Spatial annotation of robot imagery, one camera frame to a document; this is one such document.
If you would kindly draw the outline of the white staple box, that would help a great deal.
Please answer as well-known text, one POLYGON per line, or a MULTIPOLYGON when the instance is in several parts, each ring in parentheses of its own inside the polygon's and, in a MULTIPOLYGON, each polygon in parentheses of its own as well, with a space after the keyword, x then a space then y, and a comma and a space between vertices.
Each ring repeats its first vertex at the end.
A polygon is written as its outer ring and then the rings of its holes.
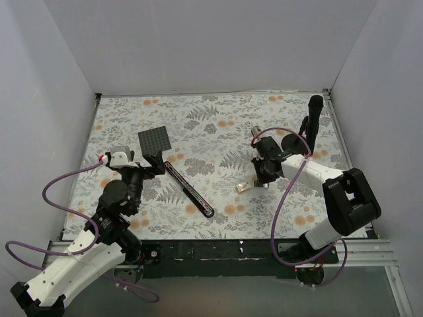
POLYGON ((237 184, 235 186, 236 191, 241 194, 243 192, 246 192, 252 188, 251 184, 249 182, 243 182, 240 184, 237 184))

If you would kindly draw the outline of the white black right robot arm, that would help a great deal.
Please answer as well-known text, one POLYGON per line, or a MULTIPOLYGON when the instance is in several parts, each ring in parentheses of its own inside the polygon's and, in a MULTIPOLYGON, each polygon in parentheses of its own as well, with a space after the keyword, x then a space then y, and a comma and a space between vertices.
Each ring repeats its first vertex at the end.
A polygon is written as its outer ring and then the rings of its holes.
POLYGON ((323 248, 348 236, 381 216, 381 208, 364 173, 357 169, 339 170, 308 159, 308 148, 281 149, 272 137, 251 144, 258 152, 252 159, 256 187, 287 178, 315 190, 325 201, 326 218, 302 234, 300 257, 317 261, 323 248))

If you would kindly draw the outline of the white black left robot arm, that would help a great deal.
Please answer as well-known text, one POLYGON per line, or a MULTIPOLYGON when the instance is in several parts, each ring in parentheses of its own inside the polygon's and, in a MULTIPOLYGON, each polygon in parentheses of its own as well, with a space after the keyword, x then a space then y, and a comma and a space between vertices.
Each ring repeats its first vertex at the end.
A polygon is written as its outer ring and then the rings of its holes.
POLYGON ((77 238, 55 260, 27 282, 11 287, 11 294, 27 316, 63 316, 71 301, 93 281, 119 264, 142 264, 145 252, 129 230, 128 217, 139 211, 145 180, 165 174, 161 151, 144 154, 149 166, 134 161, 128 147, 116 147, 99 158, 121 175, 104 187, 95 214, 77 238))

